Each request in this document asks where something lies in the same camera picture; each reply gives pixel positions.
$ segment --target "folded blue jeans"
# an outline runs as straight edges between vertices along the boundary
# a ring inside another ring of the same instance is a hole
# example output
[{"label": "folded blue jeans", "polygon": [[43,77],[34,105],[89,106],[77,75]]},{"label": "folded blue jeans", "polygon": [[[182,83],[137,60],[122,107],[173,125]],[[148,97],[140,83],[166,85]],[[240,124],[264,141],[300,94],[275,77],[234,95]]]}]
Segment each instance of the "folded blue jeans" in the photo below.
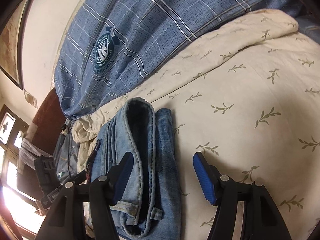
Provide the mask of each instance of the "folded blue jeans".
[{"label": "folded blue jeans", "polygon": [[126,239],[180,239],[180,195],[171,110],[156,113],[142,98],[128,100],[98,133],[100,148],[91,181],[134,158],[121,201],[110,207],[117,232]]}]

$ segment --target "bed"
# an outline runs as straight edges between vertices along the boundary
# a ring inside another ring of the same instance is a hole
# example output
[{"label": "bed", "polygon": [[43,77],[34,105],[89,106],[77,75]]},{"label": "bed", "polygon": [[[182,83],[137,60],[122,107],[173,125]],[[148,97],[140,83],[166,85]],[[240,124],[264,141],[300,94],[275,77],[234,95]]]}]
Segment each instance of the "bed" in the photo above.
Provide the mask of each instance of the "bed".
[{"label": "bed", "polygon": [[[173,112],[182,239],[206,239],[215,214],[193,171],[197,151],[237,181],[262,180],[292,239],[307,239],[320,208],[320,45],[297,31],[282,11],[259,10],[202,35],[136,89],[75,122],[78,171],[101,126],[141,97]],[[241,212],[240,203],[234,239]]]}]

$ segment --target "printed logo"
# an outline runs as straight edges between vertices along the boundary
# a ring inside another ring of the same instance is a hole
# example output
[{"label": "printed logo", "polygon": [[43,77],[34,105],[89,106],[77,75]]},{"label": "printed logo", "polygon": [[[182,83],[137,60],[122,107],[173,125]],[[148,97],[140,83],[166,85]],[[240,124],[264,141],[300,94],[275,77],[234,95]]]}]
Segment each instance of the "printed logo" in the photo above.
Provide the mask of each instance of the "printed logo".
[{"label": "printed logo", "polygon": [[119,44],[119,39],[114,33],[113,28],[106,27],[106,33],[103,34],[96,43],[94,73],[101,73],[112,63],[111,58],[115,51],[114,47]]}]

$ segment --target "picture frame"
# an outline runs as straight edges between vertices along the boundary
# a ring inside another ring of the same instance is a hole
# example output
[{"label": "picture frame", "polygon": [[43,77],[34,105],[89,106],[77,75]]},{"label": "picture frame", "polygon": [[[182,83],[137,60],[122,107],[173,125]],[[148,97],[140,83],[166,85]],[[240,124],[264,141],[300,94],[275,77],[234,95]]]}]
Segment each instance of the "picture frame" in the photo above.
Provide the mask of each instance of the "picture frame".
[{"label": "picture frame", "polygon": [[23,0],[0,34],[0,70],[21,90],[22,42],[25,24],[33,0]]}]

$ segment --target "leaf-patterned fabric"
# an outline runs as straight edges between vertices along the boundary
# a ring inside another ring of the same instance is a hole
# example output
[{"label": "leaf-patterned fabric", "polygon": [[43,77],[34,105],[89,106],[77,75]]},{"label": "leaf-patterned fabric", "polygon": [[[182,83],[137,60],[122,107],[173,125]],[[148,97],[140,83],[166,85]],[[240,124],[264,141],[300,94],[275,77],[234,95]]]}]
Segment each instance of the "leaf-patterned fabric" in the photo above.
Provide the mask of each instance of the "leaf-patterned fabric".
[{"label": "leaf-patterned fabric", "polygon": [[[292,239],[307,239],[320,219],[320,45],[297,31],[282,11],[260,10],[195,40],[135,90],[75,123],[78,171],[100,127],[142,97],[172,110],[182,239],[206,239],[216,210],[193,170],[197,151],[236,181],[263,181]],[[234,239],[242,212],[239,203]]]}]

